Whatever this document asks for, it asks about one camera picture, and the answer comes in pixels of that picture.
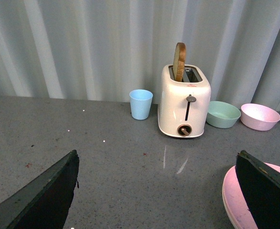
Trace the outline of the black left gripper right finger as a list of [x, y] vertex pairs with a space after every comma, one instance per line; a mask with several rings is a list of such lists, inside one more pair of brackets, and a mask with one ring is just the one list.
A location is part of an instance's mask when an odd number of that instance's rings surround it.
[[257, 227], [280, 229], [280, 172], [245, 150], [237, 155], [235, 171]]

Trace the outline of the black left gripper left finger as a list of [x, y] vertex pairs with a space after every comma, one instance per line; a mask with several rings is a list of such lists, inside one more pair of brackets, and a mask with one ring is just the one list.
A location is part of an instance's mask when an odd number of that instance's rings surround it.
[[69, 152], [38, 177], [0, 203], [0, 229], [62, 229], [74, 189], [79, 157]]

